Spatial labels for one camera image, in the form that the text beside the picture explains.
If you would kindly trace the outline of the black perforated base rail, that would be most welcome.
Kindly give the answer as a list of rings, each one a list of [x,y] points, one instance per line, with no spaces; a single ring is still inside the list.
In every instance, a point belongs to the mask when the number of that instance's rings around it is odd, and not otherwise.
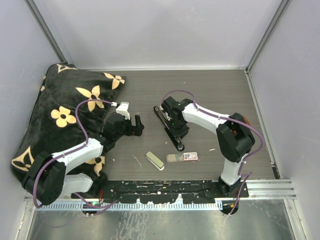
[[[110,180],[97,193],[81,193],[85,199],[102,197],[105,203],[118,200],[123,204],[173,204],[182,198],[183,204],[211,204],[216,198],[235,198],[238,191],[224,194],[212,180]]]

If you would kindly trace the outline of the red white staple box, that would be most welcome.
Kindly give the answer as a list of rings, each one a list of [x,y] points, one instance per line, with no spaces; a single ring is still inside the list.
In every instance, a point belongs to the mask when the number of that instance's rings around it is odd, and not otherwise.
[[[199,157],[197,152],[172,153],[166,155],[166,161],[168,163],[194,162],[199,161]]]

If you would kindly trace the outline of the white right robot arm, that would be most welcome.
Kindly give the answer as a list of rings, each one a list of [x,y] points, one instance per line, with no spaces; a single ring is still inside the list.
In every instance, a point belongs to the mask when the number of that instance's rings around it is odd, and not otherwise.
[[[246,126],[245,118],[239,113],[227,115],[202,108],[188,98],[176,101],[171,96],[159,107],[155,106],[153,111],[180,152],[185,149],[182,139],[189,132],[188,123],[216,134],[220,152],[224,156],[223,170],[218,179],[219,191],[223,196],[231,197],[241,179],[241,161],[256,142],[251,129]]]

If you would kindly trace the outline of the orange brown cloth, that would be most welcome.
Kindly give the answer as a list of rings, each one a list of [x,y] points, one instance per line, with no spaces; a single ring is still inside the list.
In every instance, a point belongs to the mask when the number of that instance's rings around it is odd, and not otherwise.
[[[234,120],[237,120],[237,121],[242,123],[242,124],[234,123],[235,129],[236,129],[237,132],[239,132],[240,130],[242,130],[243,132],[252,130],[252,126],[251,126],[250,122],[248,121],[248,119],[245,116],[243,116],[243,115],[241,115],[241,114],[236,112],[236,113],[234,113],[232,115],[232,117],[233,117]]]

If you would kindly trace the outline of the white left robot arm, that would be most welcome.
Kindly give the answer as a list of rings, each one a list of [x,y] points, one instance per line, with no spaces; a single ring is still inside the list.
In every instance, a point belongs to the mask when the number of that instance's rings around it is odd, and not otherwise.
[[[83,192],[88,198],[100,193],[100,185],[89,176],[69,172],[90,159],[103,156],[111,151],[123,136],[140,137],[144,130],[140,115],[136,114],[135,125],[128,112],[129,103],[111,102],[116,110],[106,120],[101,133],[94,137],[84,134],[85,141],[69,149],[39,153],[21,182],[22,187],[33,197],[36,208],[52,204],[62,194]]]

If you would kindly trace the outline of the black stapler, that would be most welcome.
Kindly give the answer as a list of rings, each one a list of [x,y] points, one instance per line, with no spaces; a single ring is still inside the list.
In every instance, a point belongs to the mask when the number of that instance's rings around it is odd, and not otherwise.
[[[179,151],[182,152],[185,149],[184,144],[182,143],[181,139],[179,137],[175,137],[173,135],[173,133],[171,132],[169,126],[167,125],[167,120],[165,119],[165,117],[163,116],[163,114],[161,113],[160,109],[158,106],[154,106],[153,107],[153,111],[155,113],[155,115],[159,118],[159,120],[161,121],[161,123],[164,125],[164,130],[167,133],[168,137],[170,138],[170,140],[172,141],[173,145],[175,146],[175,148]]]

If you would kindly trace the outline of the black floral cushion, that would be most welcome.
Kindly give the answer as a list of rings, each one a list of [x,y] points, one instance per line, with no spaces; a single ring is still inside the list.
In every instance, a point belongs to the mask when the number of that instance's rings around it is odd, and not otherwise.
[[[73,64],[51,65],[42,82],[28,127],[10,170],[21,182],[36,156],[56,153],[85,141],[103,130],[110,102],[115,102],[126,77],[76,68]]]

